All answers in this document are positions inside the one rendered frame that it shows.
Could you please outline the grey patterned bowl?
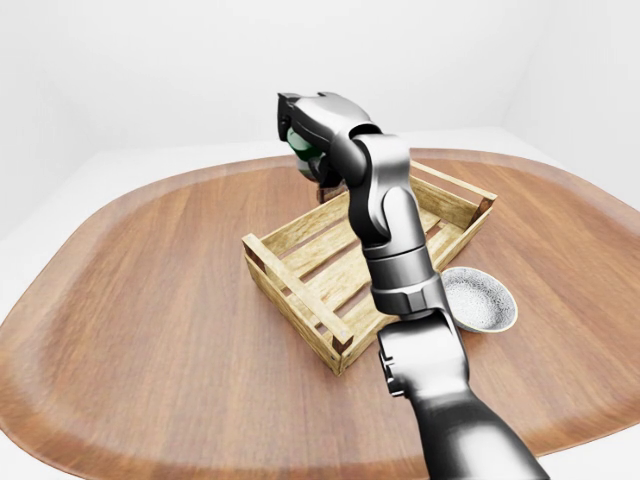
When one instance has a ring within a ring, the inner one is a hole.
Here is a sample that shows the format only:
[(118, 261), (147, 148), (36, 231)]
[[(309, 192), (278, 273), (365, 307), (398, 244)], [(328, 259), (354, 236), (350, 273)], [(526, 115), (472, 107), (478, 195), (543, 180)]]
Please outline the grey patterned bowl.
[(516, 323), (515, 299), (493, 276), (471, 267), (452, 267), (441, 278), (459, 328), (473, 333), (499, 333)]

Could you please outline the salad dressing bottle green cap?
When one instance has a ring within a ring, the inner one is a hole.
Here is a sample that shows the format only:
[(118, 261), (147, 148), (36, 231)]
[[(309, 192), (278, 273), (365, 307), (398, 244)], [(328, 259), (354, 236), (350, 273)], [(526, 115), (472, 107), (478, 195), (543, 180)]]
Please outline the salad dressing bottle green cap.
[(323, 153), (297, 134), (292, 127), (287, 130), (286, 141), (296, 155), (298, 171), (308, 180), (318, 183), (314, 173)]

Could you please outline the wooden slat tray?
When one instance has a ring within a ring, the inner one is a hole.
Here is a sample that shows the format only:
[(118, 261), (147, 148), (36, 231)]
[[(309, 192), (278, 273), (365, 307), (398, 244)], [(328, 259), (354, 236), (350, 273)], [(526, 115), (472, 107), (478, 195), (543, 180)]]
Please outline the wooden slat tray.
[[(473, 238), (497, 196), (418, 162), (410, 177), (433, 267), (442, 270)], [(392, 317), (368, 291), (370, 275), (349, 224), (343, 188), (327, 202), (242, 242), (251, 277), (335, 375), (341, 375)]]

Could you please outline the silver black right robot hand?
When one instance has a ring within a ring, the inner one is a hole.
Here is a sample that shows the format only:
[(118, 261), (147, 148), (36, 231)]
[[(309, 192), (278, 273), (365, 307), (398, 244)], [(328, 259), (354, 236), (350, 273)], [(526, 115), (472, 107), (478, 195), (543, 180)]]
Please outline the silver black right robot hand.
[(362, 184), (367, 161), (353, 138), (381, 130), (354, 102), (330, 92), (309, 97), (280, 93), (277, 123), (282, 141), (287, 142), (287, 130), (292, 127), (323, 153), (314, 170), (320, 187), (335, 187), (341, 181), (349, 187)]

